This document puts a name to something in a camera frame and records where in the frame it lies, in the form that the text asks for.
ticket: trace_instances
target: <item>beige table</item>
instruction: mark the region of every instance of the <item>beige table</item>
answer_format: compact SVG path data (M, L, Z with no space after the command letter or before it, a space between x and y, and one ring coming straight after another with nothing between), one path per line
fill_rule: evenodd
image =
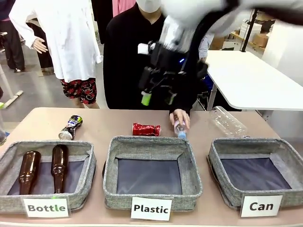
M238 211L231 210L224 204L206 161L211 141L220 137L220 132L209 123L206 112L192 113L192 127L188 134L202 178L203 194L197 200L195 211L172 213L170 222L165 223L135 221L130 219L129 211L106 209L101 175L111 139L117 135L131 135L134 122L160 124L162 136L173 136L168 113L165 111L38 108L34 109L11 133L0 152L2 153L9 144L17 140L57 139L59 131L73 114L79 114L84 120L75 139L92 142L97 157L97 172L84 208L72 213L68 219L35 220L26 219L24 215L0 215L0 221L30 224L106 224L107 227L113 224L266 226L303 223L303 208L283 210L275 218L241 219ZM234 115L248 127L250 136L277 137L258 114L245 112L234 113Z

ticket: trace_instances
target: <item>white shirt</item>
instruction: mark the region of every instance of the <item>white shirt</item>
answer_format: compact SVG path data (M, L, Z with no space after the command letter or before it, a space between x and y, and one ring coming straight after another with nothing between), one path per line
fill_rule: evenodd
M207 52L210 47L210 44L212 44L212 41L214 39L213 34L206 34L199 46L199 58L206 58L207 57Z
M37 38L26 24L37 17L47 38L58 79L65 82L95 78L103 60L95 36L89 0L16 0L9 18L29 48Z

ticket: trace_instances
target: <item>black can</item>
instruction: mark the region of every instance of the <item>black can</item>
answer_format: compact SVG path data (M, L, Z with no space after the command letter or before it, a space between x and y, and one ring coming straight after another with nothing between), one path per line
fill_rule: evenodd
M76 129L79 128L82 123L82 117L78 115L71 116L65 128L59 133L59 138L61 140L74 140Z

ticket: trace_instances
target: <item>floral shorts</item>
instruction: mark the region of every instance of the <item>floral shorts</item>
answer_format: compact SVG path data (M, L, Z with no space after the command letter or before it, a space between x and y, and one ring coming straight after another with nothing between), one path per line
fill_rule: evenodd
M84 104L93 104L97 98L96 79L89 78L88 80L74 80L66 83L61 79L63 92L66 97L73 99L79 98Z

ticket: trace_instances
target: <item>gray fabric bin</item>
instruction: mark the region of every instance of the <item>gray fabric bin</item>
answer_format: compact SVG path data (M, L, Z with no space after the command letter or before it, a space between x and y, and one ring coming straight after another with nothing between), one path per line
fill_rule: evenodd
M119 136L109 146L103 190L111 209L130 210L132 198L142 197L169 199L172 211L191 211L202 183L188 141Z
M216 139L209 162L231 208L240 209L244 195L283 195L281 207L303 205L303 159L285 140Z
M54 194L51 176L52 151L58 144L69 149L69 172L65 191ZM96 158L89 142L68 140L20 141L11 144L0 158L0 213L25 213L23 199L67 198L71 210L80 209L90 191ZM36 150L41 153L37 182L31 195L19 195L18 175L23 155Z

